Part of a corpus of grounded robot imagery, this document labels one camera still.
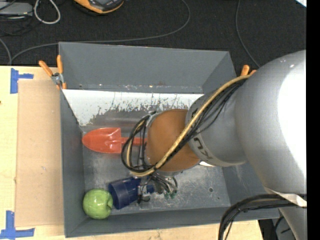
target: blue plastic cup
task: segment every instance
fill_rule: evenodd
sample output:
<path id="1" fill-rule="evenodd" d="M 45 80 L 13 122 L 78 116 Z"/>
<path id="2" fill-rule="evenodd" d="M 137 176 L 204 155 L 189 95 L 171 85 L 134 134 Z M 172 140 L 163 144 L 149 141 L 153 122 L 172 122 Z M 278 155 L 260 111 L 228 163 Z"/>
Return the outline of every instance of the blue plastic cup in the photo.
<path id="1" fill-rule="evenodd" d="M 138 186 L 141 178 L 125 178 L 111 182 L 108 190 L 113 198 L 113 206 L 121 209 L 138 200 Z"/>

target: apple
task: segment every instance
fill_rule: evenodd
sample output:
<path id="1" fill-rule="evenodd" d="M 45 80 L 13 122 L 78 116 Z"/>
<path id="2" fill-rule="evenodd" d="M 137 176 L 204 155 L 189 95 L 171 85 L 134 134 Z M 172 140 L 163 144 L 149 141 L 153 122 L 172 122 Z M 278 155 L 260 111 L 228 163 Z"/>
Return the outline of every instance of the apple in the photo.
<path id="1" fill-rule="evenodd" d="M 84 195 L 82 207 L 90 218 L 103 220 L 110 215 L 113 202 L 110 192 L 94 188 Z"/>

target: gray bin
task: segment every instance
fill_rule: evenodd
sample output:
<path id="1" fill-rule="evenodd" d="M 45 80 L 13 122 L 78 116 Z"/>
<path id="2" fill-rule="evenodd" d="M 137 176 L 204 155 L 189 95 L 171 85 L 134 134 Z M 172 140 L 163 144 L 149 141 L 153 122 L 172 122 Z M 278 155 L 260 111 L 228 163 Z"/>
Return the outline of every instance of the gray bin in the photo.
<path id="1" fill-rule="evenodd" d="M 59 44 L 67 90 L 60 93 L 64 232 L 66 237 L 219 223 L 236 202 L 265 190 L 252 167 L 197 165 L 176 176 L 174 199 L 152 194 L 149 202 L 112 209 L 94 220 L 82 208 L 85 193 L 108 189 L 130 176 L 119 154 L 102 154 L 82 145 L 83 135 L 101 127 L 121 127 L 128 135 L 151 111 L 188 109 L 205 93 L 236 77 L 227 51 Z M 278 218 L 277 209 L 240 214 L 237 220 Z"/>

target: orange scoop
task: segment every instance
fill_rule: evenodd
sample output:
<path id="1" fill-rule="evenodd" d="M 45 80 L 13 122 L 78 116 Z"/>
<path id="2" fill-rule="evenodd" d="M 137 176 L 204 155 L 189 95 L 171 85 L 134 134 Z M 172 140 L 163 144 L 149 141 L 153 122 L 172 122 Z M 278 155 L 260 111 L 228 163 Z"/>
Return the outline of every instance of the orange scoop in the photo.
<path id="1" fill-rule="evenodd" d="M 127 140 L 127 137 L 121 137 L 121 128 L 107 127 L 94 129 L 86 133 L 82 137 L 82 144 L 88 149 L 96 152 L 120 154 L 122 145 Z M 141 139 L 135 137 L 133 139 L 133 145 L 140 144 Z"/>

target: yellow cable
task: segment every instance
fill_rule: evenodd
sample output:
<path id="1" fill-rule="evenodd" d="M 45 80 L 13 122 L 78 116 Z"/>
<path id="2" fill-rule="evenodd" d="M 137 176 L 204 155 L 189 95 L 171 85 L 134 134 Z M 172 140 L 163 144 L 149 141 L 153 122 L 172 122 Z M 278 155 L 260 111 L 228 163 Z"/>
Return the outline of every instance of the yellow cable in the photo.
<path id="1" fill-rule="evenodd" d="M 134 174 L 137 177 L 143 177 L 143 176 L 147 176 L 152 174 L 153 172 L 155 172 L 158 168 L 160 168 L 168 159 L 168 157 L 170 156 L 170 154 L 177 148 L 177 146 L 179 145 L 179 143 L 185 138 L 185 136 L 187 135 L 189 129 L 192 127 L 192 125 L 196 122 L 196 120 L 198 119 L 198 117 L 202 114 L 202 112 L 206 109 L 207 106 L 209 106 L 209 104 L 220 94 L 222 93 L 225 89 L 227 89 L 228 87 L 230 87 L 231 85 L 233 85 L 236 82 L 239 82 L 241 80 L 244 79 L 248 79 L 249 77 L 251 77 L 252 74 L 246 74 L 246 75 L 241 75 L 237 78 L 234 78 L 232 80 L 230 80 L 229 82 L 225 83 L 224 85 L 222 85 L 220 88 L 218 88 L 208 99 L 207 101 L 199 108 L 199 110 L 196 112 L 196 114 L 194 115 L 194 117 L 192 117 L 192 119 L 189 121 L 189 123 L 185 126 L 185 128 L 183 129 L 183 131 L 180 133 L 180 135 L 178 136 L 178 138 L 175 140 L 175 142 L 173 143 L 173 145 L 171 146 L 171 148 L 167 151 L 167 153 L 163 156 L 163 158 L 157 162 L 155 164 L 155 166 L 153 166 L 152 168 L 150 168 L 147 171 L 144 172 L 135 172 L 135 171 L 131 171 L 132 174 Z M 132 146 L 132 141 L 129 142 L 128 144 L 128 148 L 126 151 L 126 161 L 128 163 L 128 165 L 130 164 L 130 150 L 131 150 L 131 146 Z"/>

